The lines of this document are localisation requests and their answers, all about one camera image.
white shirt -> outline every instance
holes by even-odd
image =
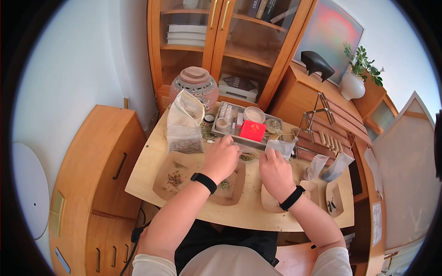
[[[138,254],[133,260],[133,276],[176,276],[175,264],[165,258]],[[254,275],[281,276],[254,250],[244,246],[212,246],[190,260],[180,276]],[[348,251],[333,247],[316,260],[312,276],[351,276]]]

black wristband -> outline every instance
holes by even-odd
[[[284,211],[288,211],[303,192],[305,192],[305,189],[301,185],[297,185],[296,190],[286,200],[284,200],[279,207],[281,207],[281,209]]]
[[[198,181],[209,189],[210,194],[212,195],[217,190],[217,185],[215,182],[203,174],[194,173],[191,177],[192,181]]]

person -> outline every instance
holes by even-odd
[[[232,143],[231,136],[218,138],[206,154],[200,173],[216,185],[236,169],[241,152]],[[261,153],[259,173],[279,203],[299,189],[291,165],[272,148]],[[277,232],[226,227],[220,233],[195,220],[209,196],[208,187],[191,181],[158,211],[140,236],[132,275],[282,275],[274,268]],[[344,237],[333,218],[304,194],[288,211],[317,247],[312,275],[352,275]]]

painting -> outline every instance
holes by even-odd
[[[293,61],[304,65],[301,52],[316,52],[335,70],[330,80],[339,84],[350,60],[344,54],[343,43],[356,51],[363,32],[361,24],[333,1],[318,0]]]

forearm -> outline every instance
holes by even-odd
[[[175,250],[189,232],[199,210],[210,195],[209,189],[191,181],[158,211],[140,242],[138,253],[174,261]]]
[[[318,247],[318,254],[335,246],[345,247],[344,237],[335,220],[302,194],[289,208],[307,237]]]

